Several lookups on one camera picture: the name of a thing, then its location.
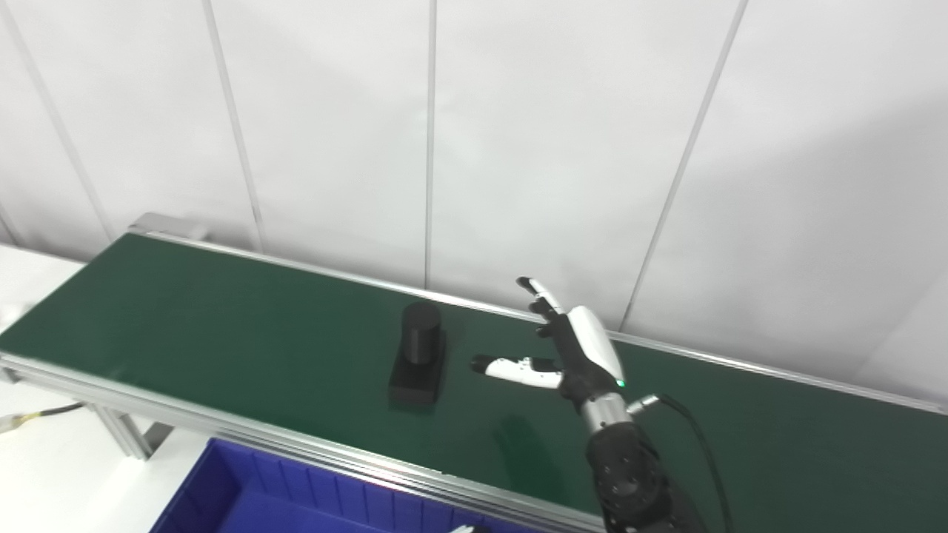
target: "cable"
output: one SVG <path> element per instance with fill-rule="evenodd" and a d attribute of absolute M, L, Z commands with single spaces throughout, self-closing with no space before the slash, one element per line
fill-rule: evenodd
<path fill-rule="evenodd" d="M 8 414 L 6 416 L 0 416 L 0 433 L 3 432 L 12 432 L 13 430 L 24 425 L 33 418 L 39 418 L 40 416 L 52 416 L 53 414 L 62 414 L 69 413 L 70 411 L 75 411 L 85 405 L 84 402 L 74 403 L 72 405 L 66 405 L 63 407 L 57 407 L 55 409 L 46 409 L 43 411 L 37 411 L 35 413 L 27 414 Z"/>
<path fill-rule="evenodd" d="M 46 409 L 44 411 L 40 411 L 40 416 L 51 416 L 53 414 L 69 413 L 70 411 L 76 411 L 83 405 L 85 405 L 85 402 L 77 402 L 72 405 L 67 405 L 65 407 L 57 407 L 56 409 Z"/>
<path fill-rule="evenodd" d="M 731 506 L 727 503 L 727 494 L 724 493 L 724 483 L 720 478 L 718 463 L 714 460 L 714 455 L 711 453 L 711 446 L 708 445 L 708 441 L 704 437 L 704 432 L 702 432 L 701 427 L 698 426 L 698 421 L 688 408 L 675 398 L 669 395 L 658 395 L 658 399 L 687 420 L 688 424 L 691 425 L 691 430 L 695 433 L 695 436 L 698 437 L 698 442 L 701 444 L 702 452 L 704 453 L 704 460 L 707 462 L 708 469 L 711 471 L 711 479 L 714 481 L 714 488 L 718 493 L 720 515 L 724 521 L 724 531 L 732 533 L 734 531 L 734 519 L 731 517 Z"/>

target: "white wall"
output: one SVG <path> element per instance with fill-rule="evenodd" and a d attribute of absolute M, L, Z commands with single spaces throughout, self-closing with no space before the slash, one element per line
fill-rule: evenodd
<path fill-rule="evenodd" d="M 506 305 L 529 274 L 948 402 L 945 10 L 0 0 L 0 240 L 85 259 L 159 211 Z"/>

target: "blue bin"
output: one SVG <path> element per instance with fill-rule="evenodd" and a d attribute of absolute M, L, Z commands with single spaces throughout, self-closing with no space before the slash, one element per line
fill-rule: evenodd
<path fill-rule="evenodd" d="M 211 439 L 152 533 L 448 533 L 521 525 Z"/>

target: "white table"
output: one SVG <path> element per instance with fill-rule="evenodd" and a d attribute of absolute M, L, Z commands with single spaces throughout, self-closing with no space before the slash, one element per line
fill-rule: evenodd
<path fill-rule="evenodd" d="M 82 264 L 0 245 L 0 331 Z M 25 383 L 0 382 L 0 416 L 73 403 Z M 146 532 L 208 437 L 175 429 L 148 461 L 126 457 L 87 409 L 0 434 L 0 531 Z"/>

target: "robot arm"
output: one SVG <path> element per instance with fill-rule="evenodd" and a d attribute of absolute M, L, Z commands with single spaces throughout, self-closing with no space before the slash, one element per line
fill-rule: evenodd
<path fill-rule="evenodd" d="M 472 370 L 558 389 L 573 403 L 591 435 L 586 460 L 607 531 L 667 532 L 671 527 L 703 532 L 690 502 L 665 475 L 658 454 L 627 411 L 620 395 L 625 387 L 622 365 L 602 323 L 583 306 L 564 312 L 536 280 L 521 277 L 517 283 L 534 296 L 529 308 L 546 320 L 537 333 L 553 339 L 562 368 L 550 359 L 481 355 L 471 361 Z"/>

